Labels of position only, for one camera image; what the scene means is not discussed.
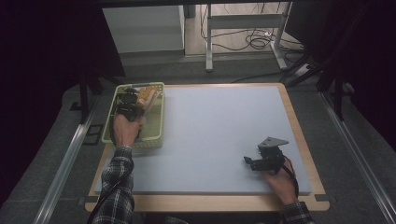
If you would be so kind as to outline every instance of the wrist strap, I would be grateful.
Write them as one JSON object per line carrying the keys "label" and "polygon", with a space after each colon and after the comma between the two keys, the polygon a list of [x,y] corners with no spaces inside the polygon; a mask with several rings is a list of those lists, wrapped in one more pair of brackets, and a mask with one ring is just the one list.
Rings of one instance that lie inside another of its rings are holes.
{"label": "wrist strap", "polygon": [[131,149],[131,150],[132,150],[132,147],[130,147],[130,146],[126,146],[126,145],[124,145],[124,146],[119,146],[119,147],[127,147],[127,148],[129,148],[129,149]]}
{"label": "wrist strap", "polygon": [[296,179],[296,174],[294,173],[293,165],[291,164],[289,158],[287,158],[286,156],[284,156],[284,157],[285,157],[286,160],[289,161],[291,170],[290,170],[288,167],[286,167],[284,164],[282,164],[281,167],[282,167],[282,169],[284,169],[284,170],[286,171],[286,173],[288,173],[288,175],[290,176],[291,182],[293,183],[293,186],[294,186],[294,192],[295,192],[295,194],[296,194],[296,197],[298,198],[298,195],[299,195],[299,193],[300,193],[300,190],[299,190],[299,186],[298,186],[298,181],[297,181],[297,179]]}

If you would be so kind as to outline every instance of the person's arm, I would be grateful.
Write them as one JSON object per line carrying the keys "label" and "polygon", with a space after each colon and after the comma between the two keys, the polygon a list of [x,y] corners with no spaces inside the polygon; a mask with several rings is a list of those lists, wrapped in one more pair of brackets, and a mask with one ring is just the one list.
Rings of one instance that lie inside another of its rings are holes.
{"label": "person's arm", "polygon": [[93,212],[92,223],[132,223],[134,211],[134,161],[132,148],[139,131],[139,119],[128,121],[123,115],[114,118],[114,135],[117,144],[114,157],[102,172],[102,192],[99,207]]}
{"label": "person's arm", "polygon": [[[292,170],[289,160],[285,161],[285,166]],[[288,224],[315,223],[306,204],[298,201],[291,178],[285,170],[280,169],[276,175],[271,175],[268,172],[261,172],[261,174],[267,180],[274,194],[285,205],[284,216]]]}

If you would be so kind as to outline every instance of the plastic basket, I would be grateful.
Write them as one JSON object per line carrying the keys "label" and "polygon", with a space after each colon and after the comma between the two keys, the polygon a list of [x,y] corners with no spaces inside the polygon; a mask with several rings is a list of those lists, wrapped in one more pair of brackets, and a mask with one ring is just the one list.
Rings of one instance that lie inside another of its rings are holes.
{"label": "plastic basket", "polygon": [[140,130],[138,138],[135,139],[133,148],[159,148],[163,146],[163,112],[164,112],[164,104],[165,104],[165,94],[164,94],[164,84],[162,82],[150,82],[150,83],[140,83],[140,84],[127,84],[120,85],[116,88],[114,92],[113,101],[111,102],[110,110],[108,111],[105,131],[102,134],[102,141],[104,143],[110,143],[110,118],[112,118],[111,111],[115,104],[115,99],[117,93],[122,93],[126,89],[135,88],[139,90],[142,87],[147,86],[158,86],[160,95],[154,102],[153,107],[150,111],[145,113],[145,117],[147,119],[146,124]]}

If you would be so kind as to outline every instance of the table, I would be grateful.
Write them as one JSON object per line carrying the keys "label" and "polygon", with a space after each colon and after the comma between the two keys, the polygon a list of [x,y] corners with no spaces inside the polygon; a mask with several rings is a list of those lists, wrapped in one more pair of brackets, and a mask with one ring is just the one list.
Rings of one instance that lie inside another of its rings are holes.
{"label": "table", "polygon": [[[311,211],[324,211],[330,206],[329,202],[324,200],[317,200],[317,197],[325,195],[325,190],[321,184],[318,176],[317,169],[312,160],[308,146],[304,140],[304,135],[301,131],[298,120],[294,114],[289,96],[286,92],[285,87],[279,83],[267,83],[267,84],[210,84],[210,85],[172,85],[165,86],[168,88],[180,88],[180,87],[265,87],[272,86],[277,87],[279,90],[282,102],[285,106],[290,125],[295,136],[297,146],[300,150],[304,162],[304,168],[307,172],[308,179],[311,183],[312,192],[305,196],[300,196],[299,200],[306,202],[308,208]],[[106,160],[107,154],[109,153],[111,146],[106,146],[102,159],[98,166],[94,180],[92,181],[92,187],[89,193],[91,197],[98,197],[95,193],[94,187],[97,178],[101,174],[101,167]],[[271,194],[251,194],[251,195],[216,195],[216,194],[155,194],[155,195],[134,195],[135,200],[135,211],[136,212],[253,212],[253,211],[280,211],[282,210],[282,204],[278,198]],[[95,207],[95,203],[86,203],[85,208],[91,211]]]}

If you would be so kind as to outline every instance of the plaid shirt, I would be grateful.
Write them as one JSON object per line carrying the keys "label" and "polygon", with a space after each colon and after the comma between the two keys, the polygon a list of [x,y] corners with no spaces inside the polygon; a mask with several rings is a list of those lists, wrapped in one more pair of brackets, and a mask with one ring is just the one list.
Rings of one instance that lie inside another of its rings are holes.
{"label": "plaid shirt", "polygon": [[[130,169],[134,169],[131,149],[118,147],[110,164],[102,172],[101,195],[105,195],[118,182],[120,177],[124,176]],[[92,223],[132,223],[132,212],[134,211],[133,187],[134,176],[131,172],[103,202]]]}
{"label": "plaid shirt", "polygon": [[288,224],[314,224],[305,202],[293,203],[285,206],[284,216]]}

